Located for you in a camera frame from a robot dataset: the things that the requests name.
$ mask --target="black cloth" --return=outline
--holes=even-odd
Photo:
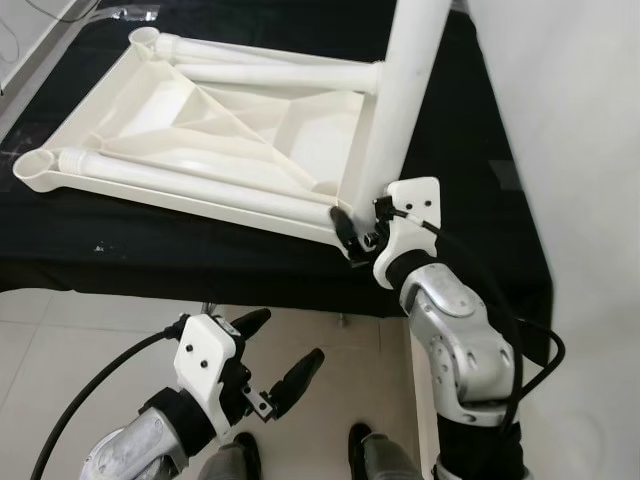
[[[162,5],[153,24],[164,32],[363,61],[384,58],[394,10],[387,0],[152,3]],[[140,26],[102,20],[84,27],[0,145],[0,291],[399,314],[396,295],[377,286],[370,268],[351,269],[334,247],[68,188],[38,194],[15,179],[13,162],[55,131]],[[495,272],[519,313],[548,325],[551,279],[527,201],[517,177],[506,182],[496,165],[515,175],[475,29],[452,13],[402,178],[440,179],[443,228]],[[486,294],[455,251],[438,248]],[[526,348],[544,361],[539,340]]]

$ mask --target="white tube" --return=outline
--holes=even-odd
[[[196,82],[241,83],[279,87],[315,87],[375,95],[382,63],[362,65],[197,65],[176,70]]]
[[[349,159],[340,187],[340,200],[351,205],[361,228],[373,226],[371,202],[400,177],[450,6],[451,0],[396,4],[373,120],[356,132],[368,136],[364,158]]]
[[[63,149],[58,157],[58,169],[62,173],[99,178],[307,224],[325,227],[331,224],[327,205],[139,165],[87,150]]]
[[[207,60],[217,60],[230,63],[244,63],[250,65],[289,65],[285,60],[261,57],[246,52],[238,52],[232,49],[205,45],[200,42],[188,40],[178,35],[161,33],[155,41],[156,54],[165,59],[177,62],[180,57],[197,57]]]

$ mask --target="black shoe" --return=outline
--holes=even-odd
[[[258,442],[256,442],[255,437],[248,432],[243,432],[236,435],[233,442],[241,445],[244,450],[247,480],[262,480],[262,464],[260,463],[260,452],[258,451]]]
[[[349,431],[349,465],[352,480],[367,480],[362,441],[370,434],[371,428],[364,423],[356,423]]]

